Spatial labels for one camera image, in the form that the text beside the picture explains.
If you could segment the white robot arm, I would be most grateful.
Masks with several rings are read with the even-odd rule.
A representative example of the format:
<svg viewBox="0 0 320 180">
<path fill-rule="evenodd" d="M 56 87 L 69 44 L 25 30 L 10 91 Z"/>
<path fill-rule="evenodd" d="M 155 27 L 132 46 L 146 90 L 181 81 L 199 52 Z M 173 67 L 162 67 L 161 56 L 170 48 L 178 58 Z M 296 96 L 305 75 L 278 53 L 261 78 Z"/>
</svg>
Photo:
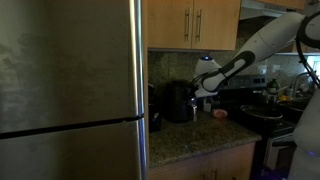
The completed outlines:
<svg viewBox="0 0 320 180">
<path fill-rule="evenodd" d="M 295 43 L 320 48 L 320 12 L 288 12 L 257 31 L 224 66 L 211 58 L 198 60 L 192 86 L 197 98 L 213 96 L 222 84 L 250 65 Z M 320 180 L 320 89 L 316 89 L 293 133 L 297 145 L 288 180 Z"/>
</svg>

